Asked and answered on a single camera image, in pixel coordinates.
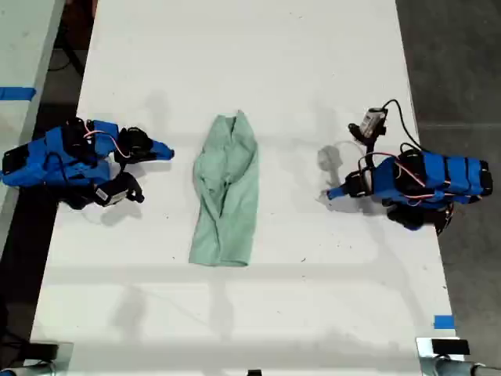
dark floor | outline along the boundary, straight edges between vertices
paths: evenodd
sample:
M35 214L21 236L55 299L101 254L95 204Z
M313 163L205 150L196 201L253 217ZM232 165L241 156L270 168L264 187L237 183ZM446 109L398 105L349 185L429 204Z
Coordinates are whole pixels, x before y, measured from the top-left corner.
M444 154L485 159L494 181L501 181L501 148L496 138L501 136L501 0L397 0L397 4L423 145ZM85 51L79 56L85 61ZM51 65L61 67L66 61L64 53L56 51ZM71 66L49 73L38 129L58 125L74 115L80 84ZM25 193L25 201L40 205L38 196L43 194ZM16 209L13 221L23 221L23 215L27 215L23 208ZM46 217L37 218L40 226L55 213L51 205L43 210ZM492 197L460 206L439 239L458 335L470 341L472 360L498 367L501 253L496 245L501 240L500 213L501 200L495 188ZM41 231L35 236L47 243ZM10 234L8 244L18 255L32 252L30 248L20 252L22 232ZM48 245L38 250L36 265L32 254L31 265L26 264L28 258L24 256L2 260L0 274L2 265L15 262L20 268L32 269L32 284L40 283L47 251ZM26 283L20 281L19 288L25 288ZM23 336L31 329L38 296L35 290L7 294L10 329Z

blue tape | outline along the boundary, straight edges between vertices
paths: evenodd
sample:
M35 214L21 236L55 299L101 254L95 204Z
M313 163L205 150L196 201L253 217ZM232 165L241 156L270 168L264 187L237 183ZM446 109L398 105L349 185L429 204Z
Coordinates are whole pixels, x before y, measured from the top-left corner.
M0 87L0 100L31 100L36 92L34 88Z
M433 322L435 329L455 329L454 316L453 315L435 315L435 321Z

black cable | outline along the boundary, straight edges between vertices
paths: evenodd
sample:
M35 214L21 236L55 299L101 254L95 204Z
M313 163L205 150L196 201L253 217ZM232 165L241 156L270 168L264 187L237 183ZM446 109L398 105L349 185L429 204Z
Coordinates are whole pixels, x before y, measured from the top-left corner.
M394 103L397 105L397 108L398 108L398 114L400 115L400 122L402 123L402 127L404 128L404 131L407 135L407 137L409 137L409 139L414 143L414 145L416 145L420 150L422 151L428 151L426 149L424 149L409 133L409 131L407 130L407 127L405 126L405 122L404 122L404 115L402 113L402 108L400 107L400 103L396 100L396 99L390 99L388 100L382 108L386 108L388 104L390 103Z
M47 156L45 157L45 161L44 161L44 169L45 169L45 167L47 165L47 162L49 161L49 158L52 155L55 156L55 157L57 157L57 159L59 160L59 169L61 170L61 174L63 175L64 182L66 183L67 186L69 186L70 182L68 182L68 178L66 176L66 172L64 171L63 159L61 158L61 156L58 153L56 153L54 151L51 151L50 153L47 154Z
M400 153L401 153L401 154L404 152L404 148L403 148L404 146L408 146L408 147L410 147L410 148L411 148L411 149L413 149L413 150L419 150L417 147L415 147L415 146L414 146L413 144L411 144L411 143L401 143L401 144L400 144Z
M58 67L58 68L49 68L48 71L49 72L57 72L57 71L62 71L63 69L65 69L66 67L69 67L71 64L71 61L68 60L68 62L66 64L64 64L63 66L61 67Z

towel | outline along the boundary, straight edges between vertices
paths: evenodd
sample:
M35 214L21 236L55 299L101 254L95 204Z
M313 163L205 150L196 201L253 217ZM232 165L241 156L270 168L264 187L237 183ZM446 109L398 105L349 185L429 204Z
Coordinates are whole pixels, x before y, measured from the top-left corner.
M189 262L247 266L258 212L258 145L242 111L217 116L194 167L200 198Z

gray floor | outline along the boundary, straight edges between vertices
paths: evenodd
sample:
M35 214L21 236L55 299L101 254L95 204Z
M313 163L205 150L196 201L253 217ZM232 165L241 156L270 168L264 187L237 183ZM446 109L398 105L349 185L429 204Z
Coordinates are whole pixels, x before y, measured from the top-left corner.
M501 0L397 3L423 145L485 159L501 182ZM56 52L52 63L64 61ZM76 103L79 92L68 67L49 73L42 101ZM498 192L459 206L439 241L459 336L470 340L473 360L501 367Z

